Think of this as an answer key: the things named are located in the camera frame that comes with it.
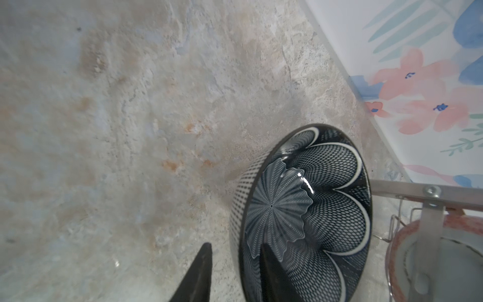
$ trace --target metal rack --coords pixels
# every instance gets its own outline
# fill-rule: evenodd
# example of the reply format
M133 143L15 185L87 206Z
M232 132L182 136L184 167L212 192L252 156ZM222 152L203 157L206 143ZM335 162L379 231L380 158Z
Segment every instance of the metal rack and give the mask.
M421 218L416 241L414 257L414 273L409 292L409 302L432 302L435 286L440 237L443 231L444 211L460 211L462 209L483 211L483 189L437 186L429 184L404 183L396 181L372 180L372 195L399 199L398 215L392 215L389 224L388 238L378 235L374 237L389 243L385 258L385 273L389 287L389 301L393 299L391 281L389 279L389 253L392 240L400 226L403 200L422 203L422 207L411 210L410 222L415 210L421 210Z

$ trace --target metal bracket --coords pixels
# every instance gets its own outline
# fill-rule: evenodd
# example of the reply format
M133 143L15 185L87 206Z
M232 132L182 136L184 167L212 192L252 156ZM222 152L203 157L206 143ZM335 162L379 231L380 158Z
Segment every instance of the metal bracket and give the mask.
M423 203L414 251L414 271L409 290L409 302L433 301L443 220L444 205L441 202Z
M483 211L483 189L370 180L372 195L424 202L434 200L455 209Z

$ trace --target floral wallpaper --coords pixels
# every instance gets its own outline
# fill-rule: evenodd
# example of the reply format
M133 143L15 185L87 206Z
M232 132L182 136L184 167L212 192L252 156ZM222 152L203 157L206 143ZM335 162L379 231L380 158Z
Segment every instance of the floral wallpaper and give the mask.
M411 180L483 188L483 0L306 0Z

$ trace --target ceramic bowl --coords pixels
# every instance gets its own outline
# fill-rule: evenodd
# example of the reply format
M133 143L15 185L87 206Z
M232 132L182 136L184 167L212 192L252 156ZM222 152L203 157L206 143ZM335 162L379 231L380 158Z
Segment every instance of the ceramic bowl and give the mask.
M304 301L349 301L364 268L372 207L359 152L340 130L299 128L239 177L230 245L247 301L262 302L267 243Z
M408 300L419 220L402 228L388 251L391 291ZM435 302L483 300L483 218L447 215L440 240Z

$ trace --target flower pattern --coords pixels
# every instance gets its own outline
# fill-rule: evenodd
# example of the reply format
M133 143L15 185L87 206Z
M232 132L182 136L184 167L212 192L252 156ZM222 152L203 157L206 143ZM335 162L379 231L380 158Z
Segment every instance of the flower pattern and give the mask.
M359 153L336 129L311 127L287 140L269 162L246 216L248 294L263 300L259 251L266 242L303 300L347 301L370 236L370 194Z
M459 68L450 60L441 60L423 66L423 52L412 48L401 58L400 68L379 70L372 79L372 85L384 82L379 98L391 100L398 95L414 95L419 93L421 81L440 79L459 73Z
M398 122L399 132L403 134L420 133L431 124L436 132L447 131L455 125L464 128L469 112L483 105L483 89L458 87L447 93L441 80L423 81L420 89L424 101L410 101L398 109L399 113L410 115Z
M301 216L312 199L301 188L303 175L304 170L286 169L279 158L259 178L245 222L247 243L254 259L260 256L265 233L278 261L283 260L288 242L305 237Z
M387 111L383 110L383 104L381 102L365 102L370 114L378 117L392 117Z

